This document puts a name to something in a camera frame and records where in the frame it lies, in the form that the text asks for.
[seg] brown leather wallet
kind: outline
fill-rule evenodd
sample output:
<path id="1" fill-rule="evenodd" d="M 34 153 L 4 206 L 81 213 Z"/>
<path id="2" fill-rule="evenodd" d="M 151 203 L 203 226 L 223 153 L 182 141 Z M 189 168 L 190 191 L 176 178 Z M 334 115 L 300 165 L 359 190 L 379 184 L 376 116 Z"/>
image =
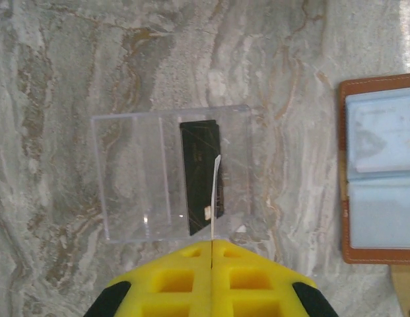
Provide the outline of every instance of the brown leather wallet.
<path id="1" fill-rule="evenodd" d="M 410 88 L 410 74 L 343 81 L 339 85 L 339 183 L 343 210 L 343 257 L 347 263 L 410 264 L 410 249 L 356 249 L 350 245 L 349 194 L 347 181 L 347 134 L 345 98 L 382 90 Z"/>

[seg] clear acrylic box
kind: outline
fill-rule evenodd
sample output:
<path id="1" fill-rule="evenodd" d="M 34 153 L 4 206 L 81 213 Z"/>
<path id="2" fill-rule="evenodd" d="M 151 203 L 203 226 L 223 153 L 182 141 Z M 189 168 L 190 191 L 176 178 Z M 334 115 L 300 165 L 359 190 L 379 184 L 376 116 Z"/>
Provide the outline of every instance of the clear acrylic box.
<path id="1" fill-rule="evenodd" d="M 221 135 L 224 215 L 215 238 L 251 215 L 251 113 L 223 106 L 91 119 L 105 237 L 110 242 L 208 240 L 210 226 L 189 234 L 180 123 L 216 120 Z"/>

